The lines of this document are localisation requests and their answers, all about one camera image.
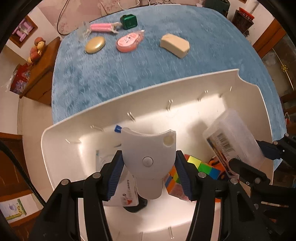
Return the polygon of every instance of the pink correction tape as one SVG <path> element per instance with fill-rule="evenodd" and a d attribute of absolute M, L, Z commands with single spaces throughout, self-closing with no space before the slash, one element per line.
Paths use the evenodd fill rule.
<path fill-rule="evenodd" d="M 140 30 L 121 37 L 116 42 L 116 48 L 123 53 L 135 50 L 144 39 L 144 32 L 145 30 Z"/>

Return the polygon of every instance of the gold oval case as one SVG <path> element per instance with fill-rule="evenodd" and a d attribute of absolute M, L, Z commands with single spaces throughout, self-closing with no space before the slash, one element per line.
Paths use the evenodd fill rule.
<path fill-rule="evenodd" d="M 105 38 L 102 36 L 94 37 L 85 45 L 86 53 L 96 53 L 105 46 Z"/>

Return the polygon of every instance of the blue tablecloth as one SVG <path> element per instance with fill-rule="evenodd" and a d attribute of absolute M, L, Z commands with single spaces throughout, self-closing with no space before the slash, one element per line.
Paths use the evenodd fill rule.
<path fill-rule="evenodd" d="M 283 137 L 284 115 L 270 75 L 246 38 L 220 13 L 193 6 L 157 5 L 121 11 L 93 23 L 118 22 L 124 14 L 136 15 L 138 26 L 117 35 L 92 33 L 91 37 L 103 35 L 106 39 L 105 47 L 96 54 L 84 53 L 84 43 L 78 41 L 76 31 L 62 41 L 52 83 L 54 123 L 147 86 L 237 68 L 242 79 L 259 86 L 273 139 Z M 117 39 L 141 29 L 145 38 L 138 48 L 130 53 L 118 52 Z M 185 58 L 179 59 L 159 47 L 166 33 L 189 41 L 190 51 Z"/>

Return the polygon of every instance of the blue gripper pad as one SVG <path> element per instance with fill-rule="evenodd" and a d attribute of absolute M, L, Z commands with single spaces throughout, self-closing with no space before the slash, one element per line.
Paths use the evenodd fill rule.
<path fill-rule="evenodd" d="M 115 164 L 115 167 L 109 177 L 108 180 L 108 190 L 107 190 L 107 199 L 110 200 L 112 196 L 114 196 L 117 185 L 119 183 L 119 179 L 123 170 L 124 162 L 122 158 L 122 153 L 120 151 L 120 154 L 118 153 L 115 154 L 114 158 L 117 156 L 118 160 Z"/>
<path fill-rule="evenodd" d="M 189 175 L 186 171 L 186 168 L 184 167 L 184 160 L 182 161 L 182 158 L 185 160 L 186 164 L 187 161 L 182 153 L 182 151 L 176 151 L 176 159 L 175 159 L 175 168 L 177 171 L 177 174 L 179 176 L 184 194 L 193 201 L 193 195 L 192 195 L 192 187 L 191 187 L 191 181 L 189 178 Z"/>

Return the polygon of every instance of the paper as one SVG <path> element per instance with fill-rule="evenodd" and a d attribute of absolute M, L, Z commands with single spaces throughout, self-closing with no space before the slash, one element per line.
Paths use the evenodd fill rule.
<path fill-rule="evenodd" d="M 8 223 L 12 223 L 38 211 L 31 194 L 0 202 L 0 209 Z"/>

